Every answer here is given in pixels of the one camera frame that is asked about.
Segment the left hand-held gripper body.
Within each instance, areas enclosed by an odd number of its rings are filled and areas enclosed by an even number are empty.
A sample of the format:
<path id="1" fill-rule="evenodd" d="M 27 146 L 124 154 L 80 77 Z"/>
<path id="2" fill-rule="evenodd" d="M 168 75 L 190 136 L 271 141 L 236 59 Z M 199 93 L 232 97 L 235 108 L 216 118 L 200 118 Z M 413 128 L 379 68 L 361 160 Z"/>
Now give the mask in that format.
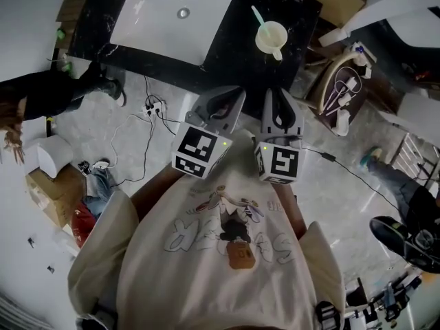
<path id="1" fill-rule="evenodd" d="M 207 120 L 194 111 L 186 113 L 171 149 L 172 167 L 198 179 L 205 179 L 226 156 L 232 146 L 234 116 Z"/>

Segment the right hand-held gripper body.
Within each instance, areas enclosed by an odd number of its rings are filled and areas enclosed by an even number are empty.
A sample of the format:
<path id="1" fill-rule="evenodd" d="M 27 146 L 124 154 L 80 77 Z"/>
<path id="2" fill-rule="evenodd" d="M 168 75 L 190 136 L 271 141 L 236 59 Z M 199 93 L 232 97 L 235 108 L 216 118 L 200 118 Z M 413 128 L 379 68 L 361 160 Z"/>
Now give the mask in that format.
<path id="1" fill-rule="evenodd" d="M 290 185 L 298 180 L 304 161 L 299 127 L 268 126 L 254 138 L 254 157 L 262 182 Z"/>

